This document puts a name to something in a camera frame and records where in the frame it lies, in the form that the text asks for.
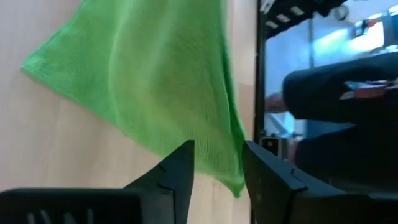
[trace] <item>green cloth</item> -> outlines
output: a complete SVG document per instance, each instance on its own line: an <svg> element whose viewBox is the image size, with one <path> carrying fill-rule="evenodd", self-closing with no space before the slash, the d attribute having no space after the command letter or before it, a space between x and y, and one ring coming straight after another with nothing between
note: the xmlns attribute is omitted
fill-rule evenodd
<svg viewBox="0 0 398 224"><path fill-rule="evenodd" d="M84 0L22 69L161 156L194 139L197 170L238 197L244 131L224 3Z"/></svg>

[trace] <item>green microfiber towel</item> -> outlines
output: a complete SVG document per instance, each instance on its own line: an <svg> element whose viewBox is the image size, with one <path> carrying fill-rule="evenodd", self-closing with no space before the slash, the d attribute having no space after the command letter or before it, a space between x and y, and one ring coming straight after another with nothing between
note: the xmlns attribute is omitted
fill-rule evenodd
<svg viewBox="0 0 398 224"><path fill-rule="evenodd" d="M22 69L161 156L195 140L196 168L238 197L244 131L224 4L83 0Z"/></svg>

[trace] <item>wooden surface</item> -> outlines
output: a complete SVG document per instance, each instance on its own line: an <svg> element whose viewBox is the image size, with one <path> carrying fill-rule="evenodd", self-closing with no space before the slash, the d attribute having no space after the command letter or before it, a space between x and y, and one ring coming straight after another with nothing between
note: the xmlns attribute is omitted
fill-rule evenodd
<svg viewBox="0 0 398 224"><path fill-rule="evenodd" d="M122 187L159 162L101 118L19 71L23 60L75 12L80 0L0 1L0 190ZM252 136L255 1L230 0L229 33L239 112ZM196 174L189 223L249 223L236 200Z"/></svg>

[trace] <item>ceiling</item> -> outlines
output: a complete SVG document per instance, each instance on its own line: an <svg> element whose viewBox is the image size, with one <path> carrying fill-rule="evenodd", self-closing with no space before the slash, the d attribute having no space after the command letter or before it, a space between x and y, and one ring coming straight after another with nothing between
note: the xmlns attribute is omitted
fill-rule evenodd
<svg viewBox="0 0 398 224"><path fill-rule="evenodd" d="M347 0L344 3L349 8L347 20L355 23L371 15L383 12L398 5L397 0Z"/></svg>

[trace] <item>wood grain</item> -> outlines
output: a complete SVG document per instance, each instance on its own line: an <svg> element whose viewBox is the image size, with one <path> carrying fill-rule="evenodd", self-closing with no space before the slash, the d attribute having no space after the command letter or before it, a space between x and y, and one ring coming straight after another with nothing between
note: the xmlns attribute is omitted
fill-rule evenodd
<svg viewBox="0 0 398 224"><path fill-rule="evenodd" d="M255 14L251 13L256 4L229 1L233 66L238 90L242 90L238 93L239 108L251 136L256 33L247 26L255 27ZM0 1L0 190L119 188L160 160L106 121L19 71L23 60L71 18L79 3ZM196 174L188 222L249 223L247 192L236 200L218 181Z"/></svg>

